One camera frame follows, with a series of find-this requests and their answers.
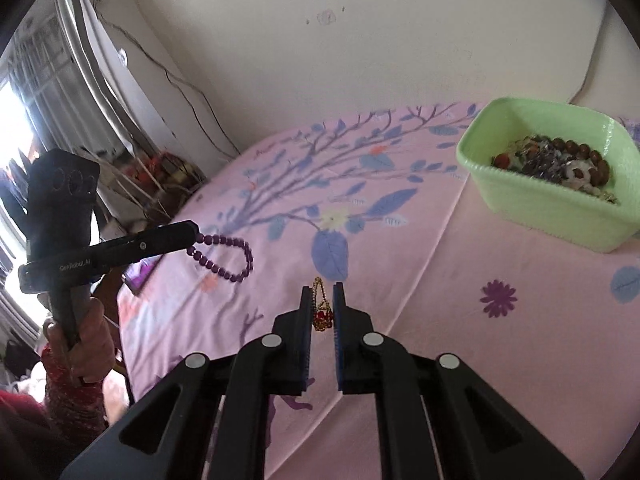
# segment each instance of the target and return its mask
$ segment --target brown bead bracelet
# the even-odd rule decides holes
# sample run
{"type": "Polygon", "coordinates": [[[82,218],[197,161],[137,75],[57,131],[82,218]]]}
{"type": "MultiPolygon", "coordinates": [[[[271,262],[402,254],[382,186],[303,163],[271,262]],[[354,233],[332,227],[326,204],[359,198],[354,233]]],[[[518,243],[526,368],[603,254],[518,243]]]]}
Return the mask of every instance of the brown bead bracelet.
{"type": "Polygon", "coordinates": [[[226,245],[229,247],[237,247],[244,251],[244,258],[246,259],[246,267],[239,274],[232,274],[225,267],[220,267],[214,262],[209,260],[201,251],[196,250],[194,246],[187,249],[187,254],[192,256],[201,267],[209,269],[214,274],[217,274],[225,280],[229,280],[231,283],[241,283],[249,273],[254,270],[254,256],[251,254],[249,243],[242,240],[242,238],[228,238],[226,236],[219,235],[203,235],[199,233],[196,236],[196,243],[207,245],[226,245]]]}

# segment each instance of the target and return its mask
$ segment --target floral tablecloth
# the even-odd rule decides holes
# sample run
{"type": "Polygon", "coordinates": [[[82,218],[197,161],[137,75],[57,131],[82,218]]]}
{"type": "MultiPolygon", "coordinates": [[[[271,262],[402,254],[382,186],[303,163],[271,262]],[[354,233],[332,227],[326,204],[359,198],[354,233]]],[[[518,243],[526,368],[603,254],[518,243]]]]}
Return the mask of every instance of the floral tablecloth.
{"type": "MultiPolygon", "coordinates": [[[[190,352],[215,359],[267,333],[319,275],[410,352],[460,355],[599,479],[640,421],[640,239],[596,254],[493,215],[455,159],[478,110],[316,123],[230,164],[177,220],[245,238],[255,270],[231,285],[174,253],[140,297],[120,291],[134,394],[190,352]]],[[[243,266],[240,251],[206,255],[243,266]]],[[[267,478],[380,477],[373,399],[337,392],[331,331],[313,334],[305,395],[272,399],[269,444],[267,478]]]]}

